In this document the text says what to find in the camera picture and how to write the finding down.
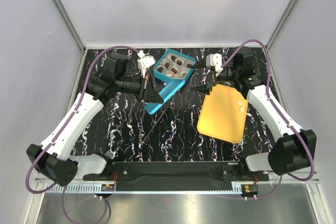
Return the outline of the teal box lid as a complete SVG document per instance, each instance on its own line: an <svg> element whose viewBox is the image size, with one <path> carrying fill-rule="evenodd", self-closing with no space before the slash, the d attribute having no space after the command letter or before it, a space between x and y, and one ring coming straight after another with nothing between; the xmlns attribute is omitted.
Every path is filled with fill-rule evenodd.
<svg viewBox="0 0 336 224"><path fill-rule="evenodd" d="M169 82L160 92L159 95L163 99L163 103L149 103L145 106L145 110L149 115L155 114L167 101L175 95L179 89L185 85L185 80L183 79L173 79Z"/></svg>

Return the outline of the metal tongs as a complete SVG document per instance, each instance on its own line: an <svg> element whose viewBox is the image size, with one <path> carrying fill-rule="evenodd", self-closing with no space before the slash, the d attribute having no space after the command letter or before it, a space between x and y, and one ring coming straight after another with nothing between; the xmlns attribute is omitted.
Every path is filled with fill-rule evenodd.
<svg viewBox="0 0 336 224"><path fill-rule="evenodd" d="M147 142L149 141L149 138L150 138L151 134L154 132L156 126L160 123L162 117L165 115L165 113L167 112L167 110L168 110L169 107L170 107L170 106L167 105L167 106L163 109L161 115L159 116L159 118L157 119L157 121L154 123L154 125L151 127L151 129L149 130L149 132L148 132L148 134L145 136L145 138L142 140L140 146L145 146L145 145L147 144Z"/></svg>

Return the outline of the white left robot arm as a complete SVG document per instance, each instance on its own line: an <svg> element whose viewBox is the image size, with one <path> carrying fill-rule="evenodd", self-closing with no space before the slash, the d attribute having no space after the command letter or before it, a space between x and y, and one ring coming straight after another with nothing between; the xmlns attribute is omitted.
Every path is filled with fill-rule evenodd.
<svg viewBox="0 0 336 224"><path fill-rule="evenodd" d="M133 94L144 103L163 103L147 69L155 64L153 56L138 54L135 74L127 73L128 58L111 53L103 68L86 79L83 91L55 130L40 145L31 144L26 153L36 171L59 186L75 177L96 174L103 180L113 175L113 167L101 154L72 156L71 150L88 123L117 93Z"/></svg>

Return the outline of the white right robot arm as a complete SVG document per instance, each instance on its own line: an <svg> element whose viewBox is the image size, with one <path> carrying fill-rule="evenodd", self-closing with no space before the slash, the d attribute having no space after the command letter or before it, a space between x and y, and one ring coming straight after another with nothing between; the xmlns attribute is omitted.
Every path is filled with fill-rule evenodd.
<svg viewBox="0 0 336 224"><path fill-rule="evenodd" d="M210 95L221 81L233 82L234 88L259 112L271 131L275 140L271 151L245 157L245 163L238 167L242 179L250 180L259 171L289 175L302 182L313 177L317 136L313 130L304 130L296 123L275 99L269 88L270 79L255 72L251 48L239 46L226 62L222 62L222 55L210 54L192 67L206 68L210 73L210 80L193 87L194 91Z"/></svg>

